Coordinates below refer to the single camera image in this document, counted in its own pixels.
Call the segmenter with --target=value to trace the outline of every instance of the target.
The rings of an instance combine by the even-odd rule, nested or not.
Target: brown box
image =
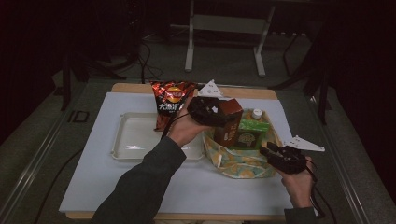
[[[219,103],[219,110],[224,116],[232,118],[223,128],[215,129],[214,140],[224,147],[230,147],[236,140],[239,122],[241,121],[244,109],[235,100],[223,101]]]

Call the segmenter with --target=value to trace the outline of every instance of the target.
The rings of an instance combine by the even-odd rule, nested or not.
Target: bottle
[[[257,150],[260,149],[270,124],[264,118],[260,109],[249,109],[241,119],[236,140],[232,149]]]

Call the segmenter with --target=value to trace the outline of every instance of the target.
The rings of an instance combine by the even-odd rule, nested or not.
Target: white bottle cap
[[[260,119],[262,117],[262,111],[260,109],[254,109],[251,113],[251,117],[254,119]]]

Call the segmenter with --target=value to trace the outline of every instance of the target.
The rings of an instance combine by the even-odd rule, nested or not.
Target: black controller
[[[216,97],[194,97],[187,111],[198,123],[205,126],[224,127],[227,122],[236,119],[234,115],[225,115],[219,108],[222,101]]]
[[[305,155],[294,147],[279,147],[268,142],[267,147],[260,147],[260,153],[267,158],[270,165],[288,174],[299,174],[306,169]]]

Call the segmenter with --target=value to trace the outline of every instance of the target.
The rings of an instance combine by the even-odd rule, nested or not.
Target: white tabletop
[[[237,99],[243,108],[265,110],[282,141],[290,128],[278,100]],[[109,92],[60,206],[63,213],[94,212],[112,192],[120,176],[138,164],[114,160],[110,153],[126,112],[155,113],[152,94]],[[283,215],[290,208],[280,176],[232,179],[203,158],[185,161],[172,177],[159,210],[162,214]]]

